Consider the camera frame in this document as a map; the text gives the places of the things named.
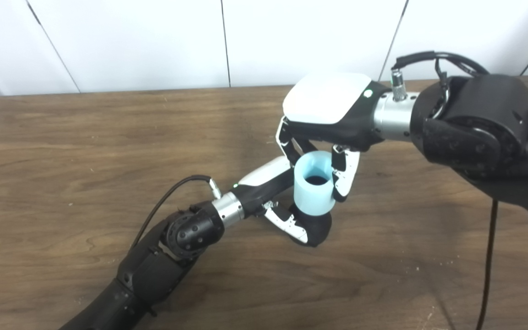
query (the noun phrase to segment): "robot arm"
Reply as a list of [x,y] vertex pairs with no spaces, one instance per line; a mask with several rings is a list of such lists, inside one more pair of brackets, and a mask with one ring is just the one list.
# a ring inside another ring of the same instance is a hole
[[[440,81],[421,93],[407,93],[400,70],[433,59]],[[446,77],[439,59],[474,77]],[[349,194],[360,153],[398,140],[411,142],[428,161],[452,168],[493,199],[528,211],[528,88],[517,78],[488,75],[462,56],[425,52],[398,59],[392,88],[364,75],[312,75],[289,92],[283,107],[277,142],[285,156],[222,196],[210,184],[215,200],[155,225],[132,247],[109,286],[61,330],[131,330],[145,314],[155,315],[153,305],[168,297],[207,247],[252,215],[266,217],[301,244],[320,244],[330,216],[315,219],[273,200],[294,183],[293,166],[301,157],[295,144],[312,152],[310,140],[333,144],[337,201]]]

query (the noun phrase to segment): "silver cylinder joint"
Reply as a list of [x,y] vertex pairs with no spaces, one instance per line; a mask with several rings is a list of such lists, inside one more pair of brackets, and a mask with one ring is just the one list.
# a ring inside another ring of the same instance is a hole
[[244,218],[241,202],[232,192],[226,193],[211,203],[217,209],[217,213],[225,228]]
[[392,93],[394,94],[394,102],[400,102],[406,100],[408,94],[406,94],[406,84],[404,84],[404,78],[402,78],[402,71],[399,69],[392,70]]
[[410,117],[419,93],[410,92],[405,100],[395,101],[394,93],[384,93],[374,110],[375,132],[385,140],[410,142]]

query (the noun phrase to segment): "wood grain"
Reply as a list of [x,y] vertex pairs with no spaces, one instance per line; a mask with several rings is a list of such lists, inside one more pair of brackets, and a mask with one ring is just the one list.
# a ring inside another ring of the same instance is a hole
[[[178,179],[206,174],[226,188],[278,156],[288,90],[1,97],[0,330],[57,329],[78,313]],[[208,198],[189,184],[160,215]],[[489,208],[411,144],[379,144],[362,155],[322,246],[297,246],[266,220],[245,220],[139,328],[471,330]],[[524,211],[501,205],[496,242],[485,328],[528,329]]]

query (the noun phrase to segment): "light blue cup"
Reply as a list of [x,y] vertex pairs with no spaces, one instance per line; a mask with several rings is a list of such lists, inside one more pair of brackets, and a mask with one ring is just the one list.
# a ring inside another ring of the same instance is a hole
[[[326,182],[312,184],[307,178],[320,177]],[[294,166],[294,203],[307,215],[323,215],[335,205],[331,153],[316,151],[300,157]]]

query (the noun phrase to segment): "cable connector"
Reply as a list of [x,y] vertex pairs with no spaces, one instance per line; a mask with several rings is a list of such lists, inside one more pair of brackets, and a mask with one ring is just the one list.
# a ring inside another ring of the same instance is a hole
[[221,198],[221,190],[219,189],[219,187],[217,186],[217,184],[215,183],[215,180],[213,180],[211,178],[211,180],[209,180],[209,187],[211,188],[211,192],[213,193],[213,197],[215,197],[215,199],[220,199]]
[[392,83],[392,99],[394,102],[406,100],[408,95],[406,94],[406,85],[404,84],[404,78],[402,78],[402,71],[400,71],[400,69],[392,70],[390,82]]

